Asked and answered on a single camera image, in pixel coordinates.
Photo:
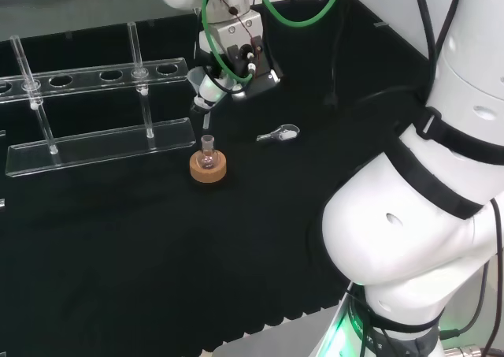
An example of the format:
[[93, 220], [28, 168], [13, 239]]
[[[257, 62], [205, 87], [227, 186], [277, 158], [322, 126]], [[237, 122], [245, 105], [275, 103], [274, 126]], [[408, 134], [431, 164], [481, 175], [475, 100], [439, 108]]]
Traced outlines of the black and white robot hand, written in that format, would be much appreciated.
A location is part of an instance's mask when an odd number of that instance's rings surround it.
[[195, 92], [191, 112], [193, 114], [206, 114], [228, 94], [214, 82], [229, 91], [233, 89], [237, 82], [214, 64], [213, 57], [205, 51], [194, 51], [194, 63], [195, 67], [190, 69], [187, 74], [187, 79]]

